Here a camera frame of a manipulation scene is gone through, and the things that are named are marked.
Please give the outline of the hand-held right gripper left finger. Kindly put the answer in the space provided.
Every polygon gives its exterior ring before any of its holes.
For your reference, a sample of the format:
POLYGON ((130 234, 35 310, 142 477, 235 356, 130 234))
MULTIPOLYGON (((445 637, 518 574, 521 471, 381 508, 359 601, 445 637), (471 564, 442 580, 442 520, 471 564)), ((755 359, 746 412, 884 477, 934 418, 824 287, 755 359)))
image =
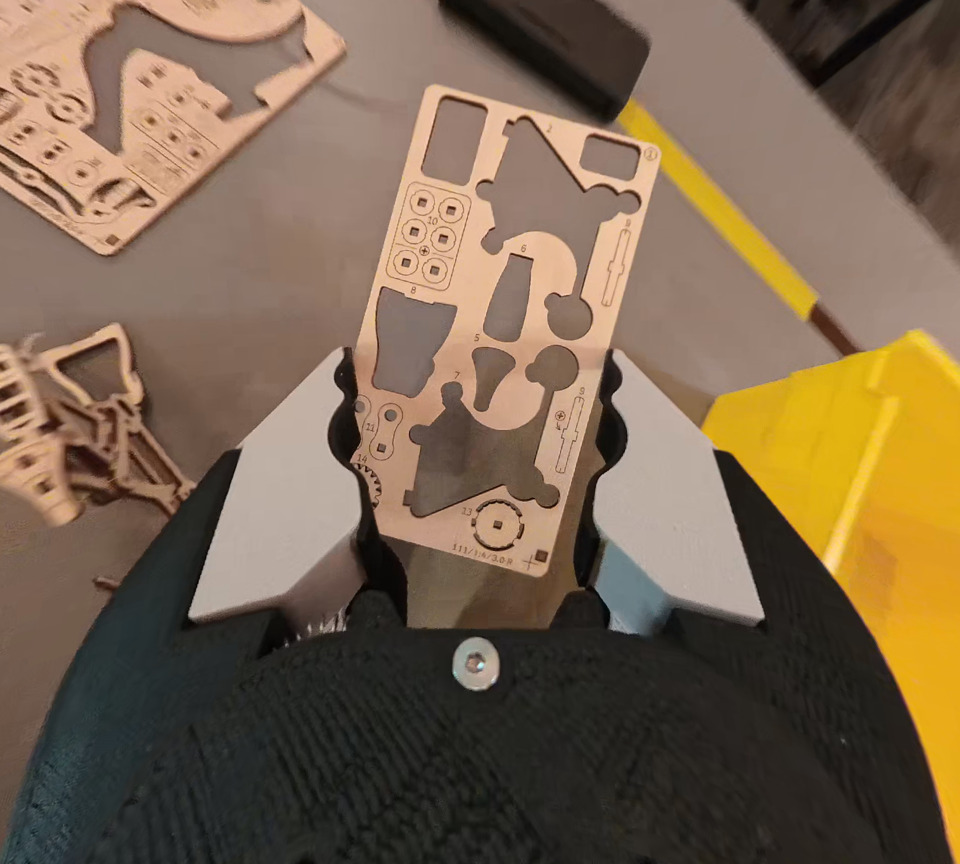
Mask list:
POLYGON ((365 587, 407 618, 407 576, 379 534, 359 447, 354 355, 334 349, 238 446, 188 616, 279 612, 332 628, 365 587))

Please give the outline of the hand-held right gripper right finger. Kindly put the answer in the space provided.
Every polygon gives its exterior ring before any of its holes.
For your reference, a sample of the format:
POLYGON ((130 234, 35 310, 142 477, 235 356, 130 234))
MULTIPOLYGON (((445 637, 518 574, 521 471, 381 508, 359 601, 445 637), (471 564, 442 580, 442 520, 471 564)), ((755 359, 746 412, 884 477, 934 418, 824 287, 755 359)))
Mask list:
POLYGON ((691 611, 765 619, 714 444, 626 354, 607 352, 589 480, 574 543, 577 583, 616 633, 649 638, 691 611))

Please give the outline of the small wooden parts sheet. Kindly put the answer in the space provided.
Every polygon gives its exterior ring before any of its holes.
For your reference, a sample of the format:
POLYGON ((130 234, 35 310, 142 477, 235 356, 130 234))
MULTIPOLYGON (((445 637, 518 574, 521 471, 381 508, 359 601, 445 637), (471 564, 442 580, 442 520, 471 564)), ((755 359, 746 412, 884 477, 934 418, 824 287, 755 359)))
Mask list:
POLYGON ((661 162, 656 146, 429 85, 354 349, 380 536, 534 578, 553 556, 661 162), (578 197, 578 252, 494 188, 527 128, 578 197))

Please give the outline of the wooden bicycle model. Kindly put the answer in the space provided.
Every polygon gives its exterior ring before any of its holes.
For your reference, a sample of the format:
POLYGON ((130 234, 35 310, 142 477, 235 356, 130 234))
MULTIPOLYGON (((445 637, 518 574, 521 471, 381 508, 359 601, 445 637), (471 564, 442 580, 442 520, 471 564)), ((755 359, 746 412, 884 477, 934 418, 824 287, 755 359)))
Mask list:
POLYGON ((77 342, 36 352, 36 335, 1 347, 1 484, 50 526, 87 504, 136 498, 168 517, 196 483, 174 462, 142 412, 146 390, 126 329, 114 322, 77 342), (119 390, 95 397, 66 364, 117 349, 119 390))

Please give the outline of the wooden parts sheet with gears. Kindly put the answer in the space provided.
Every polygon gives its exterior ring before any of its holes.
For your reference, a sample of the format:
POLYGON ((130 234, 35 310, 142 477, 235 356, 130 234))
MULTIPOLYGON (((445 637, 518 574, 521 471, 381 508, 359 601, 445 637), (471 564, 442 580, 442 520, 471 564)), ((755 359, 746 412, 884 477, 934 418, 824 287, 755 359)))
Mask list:
POLYGON ((346 43, 300 0, 20 0, 2 3, 2 191, 97 255, 129 245, 335 66, 346 43), (90 135, 87 53, 131 7, 237 47, 302 25, 305 59, 258 82, 255 110, 186 64, 132 50, 119 74, 119 143, 90 135))

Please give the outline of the yellow plastic bin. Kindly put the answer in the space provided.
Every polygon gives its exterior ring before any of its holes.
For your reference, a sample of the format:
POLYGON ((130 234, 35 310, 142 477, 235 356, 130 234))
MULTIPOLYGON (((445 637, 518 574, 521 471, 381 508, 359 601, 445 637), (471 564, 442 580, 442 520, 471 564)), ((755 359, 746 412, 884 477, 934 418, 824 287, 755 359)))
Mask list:
POLYGON ((959 366, 927 332, 717 397, 702 424, 876 639, 959 829, 959 366))

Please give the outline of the yellow edge strip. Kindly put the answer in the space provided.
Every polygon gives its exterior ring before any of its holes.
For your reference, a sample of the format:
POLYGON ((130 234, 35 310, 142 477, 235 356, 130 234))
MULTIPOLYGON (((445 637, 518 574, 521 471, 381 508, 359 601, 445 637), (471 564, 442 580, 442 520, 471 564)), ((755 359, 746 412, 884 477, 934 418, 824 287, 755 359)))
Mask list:
POLYGON ((690 207, 780 301, 801 321, 810 323, 819 303, 818 292, 700 164, 636 99, 624 105, 617 121, 628 136, 659 151, 661 172, 690 207))

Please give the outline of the black rectangular case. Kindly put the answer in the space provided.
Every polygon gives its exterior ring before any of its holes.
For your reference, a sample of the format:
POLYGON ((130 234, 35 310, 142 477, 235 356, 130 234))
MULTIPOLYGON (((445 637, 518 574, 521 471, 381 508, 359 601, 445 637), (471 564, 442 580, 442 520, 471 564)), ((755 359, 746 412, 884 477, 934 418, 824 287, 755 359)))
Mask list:
POLYGON ((625 109, 650 55, 648 35, 603 0, 438 0, 594 118, 625 109))

